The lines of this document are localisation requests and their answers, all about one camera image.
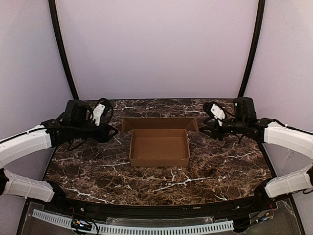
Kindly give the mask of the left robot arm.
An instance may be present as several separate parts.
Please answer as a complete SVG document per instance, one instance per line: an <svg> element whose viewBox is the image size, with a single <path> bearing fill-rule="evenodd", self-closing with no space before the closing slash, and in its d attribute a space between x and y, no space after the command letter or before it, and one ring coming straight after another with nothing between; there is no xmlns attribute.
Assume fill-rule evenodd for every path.
<svg viewBox="0 0 313 235"><path fill-rule="evenodd" d="M59 202L66 198L65 192L53 181L38 181L12 173L5 167L29 154L56 148L67 142L81 139L107 143L118 130L109 124L113 106L106 98L97 101L94 108L82 100L69 100L66 109L56 119L43 121L40 125L0 142L0 193L32 198L44 202Z"/></svg>

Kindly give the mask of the brown cardboard box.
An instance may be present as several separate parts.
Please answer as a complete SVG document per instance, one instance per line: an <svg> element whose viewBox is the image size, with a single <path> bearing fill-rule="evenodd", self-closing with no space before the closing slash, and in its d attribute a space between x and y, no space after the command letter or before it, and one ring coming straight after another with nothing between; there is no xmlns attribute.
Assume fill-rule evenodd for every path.
<svg viewBox="0 0 313 235"><path fill-rule="evenodd" d="M118 130L131 132L129 159L136 167L187 166L188 131L198 132L193 117L124 118Z"/></svg>

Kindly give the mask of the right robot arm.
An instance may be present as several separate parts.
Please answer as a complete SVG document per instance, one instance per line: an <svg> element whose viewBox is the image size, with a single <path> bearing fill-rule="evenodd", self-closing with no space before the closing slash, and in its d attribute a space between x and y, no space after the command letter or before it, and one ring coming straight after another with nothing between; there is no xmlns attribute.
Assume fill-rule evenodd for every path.
<svg viewBox="0 0 313 235"><path fill-rule="evenodd" d="M260 143L274 144L298 152L309 159L313 157L313 135L283 124L277 119L258 119L253 99L239 97L233 100L234 113L231 114L217 102L206 102L203 110L208 114L200 132L214 140L222 141L226 134L234 135L239 140L247 137ZM280 195L302 191L313 191L313 166L288 175L265 180L254 191L258 199L270 199Z"/></svg>

